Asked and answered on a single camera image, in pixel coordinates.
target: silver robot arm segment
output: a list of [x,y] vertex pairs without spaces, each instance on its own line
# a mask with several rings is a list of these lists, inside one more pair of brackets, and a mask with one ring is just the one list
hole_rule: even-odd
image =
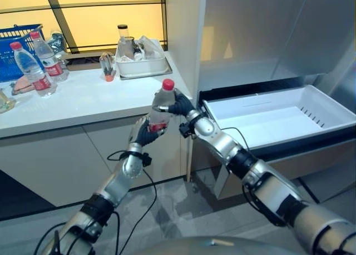
[[[111,214],[128,193],[132,180],[141,174],[143,166],[150,164],[150,157],[142,151],[143,146],[164,133],[164,130],[148,132],[148,123],[145,116],[136,122],[127,149],[120,156],[113,174],[59,231],[60,254],[67,254],[70,249],[77,255],[95,254],[92,244],[97,241]],[[59,254],[53,252],[55,248],[53,239],[42,254]]]
[[310,254],[356,254],[355,225],[302,199],[298,189],[261,159],[255,158],[210,118],[196,110],[179,91],[173,106],[156,106],[162,112],[183,115],[183,137],[201,139],[230,173],[242,181],[260,212],[276,226],[288,226]]

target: white tray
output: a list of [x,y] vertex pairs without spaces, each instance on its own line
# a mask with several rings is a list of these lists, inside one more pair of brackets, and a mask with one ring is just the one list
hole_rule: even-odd
[[[356,115],[313,86],[204,101],[220,128],[236,127],[250,148],[356,125]],[[246,147],[235,129],[225,129]]]

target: plastic water bottle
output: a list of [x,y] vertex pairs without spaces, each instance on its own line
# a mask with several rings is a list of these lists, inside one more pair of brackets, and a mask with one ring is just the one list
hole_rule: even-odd
[[[164,79],[162,82],[162,88],[156,93],[153,106],[163,105],[170,106],[175,103],[175,96],[173,92],[174,82],[171,79]],[[156,132],[162,128],[168,126],[171,114],[167,112],[158,112],[152,109],[150,113],[149,130]]]
[[56,82],[62,82],[67,79],[68,72],[63,71],[58,62],[55,53],[39,34],[39,31],[33,31],[29,34],[33,40],[33,47],[36,55],[46,69],[48,75]]
[[37,93],[41,97],[53,94],[56,91],[57,84],[47,78],[35,58],[27,50],[22,48],[20,42],[12,42],[10,47],[13,49],[18,68],[20,68],[27,79],[33,84]]

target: red label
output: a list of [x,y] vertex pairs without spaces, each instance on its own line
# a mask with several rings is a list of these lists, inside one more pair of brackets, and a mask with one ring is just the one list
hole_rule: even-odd
[[50,75],[50,76],[59,76],[60,74],[63,73],[63,70],[60,66],[59,63],[56,63],[55,65],[49,66],[49,67],[45,67],[46,68],[46,72]]
[[157,124],[150,124],[149,130],[150,132],[157,132],[163,128],[166,128],[167,124],[166,123],[157,123]]
[[37,81],[33,82],[32,84],[33,84],[35,90],[38,90],[38,91],[40,91],[40,90],[45,90],[45,89],[51,87],[51,83],[50,83],[50,81],[47,79],[46,76],[44,76],[44,77],[43,77],[42,79],[40,79],[40,80],[37,80]]

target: tile floor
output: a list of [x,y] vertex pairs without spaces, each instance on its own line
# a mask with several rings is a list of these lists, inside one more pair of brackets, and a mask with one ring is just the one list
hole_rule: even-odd
[[[134,253],[163,240],[188,236],[257,239],[304,254],[291,231],[272,226],[261,214],[244,203],[243,197],[217,201],[212,193],[214,182],[214,170],[207,169],[196,172],[190,183],[180,178],[157,185],[156,204],[137,226],[123,254]],[[300,188],[307,199],[311,200],[306,191]],[[118,207],[121,217],[120,249],[153,198],[152,187],[138,189],[130,192]],[[322,204],[355,222],[354,188]],[[0,222],[0,254],[33,254],[41,235],[50,226],[68,220],[80,207]],[[108,227],[95,244],[97,254],[114,254],[115,219],[114,216],[110,218]]]

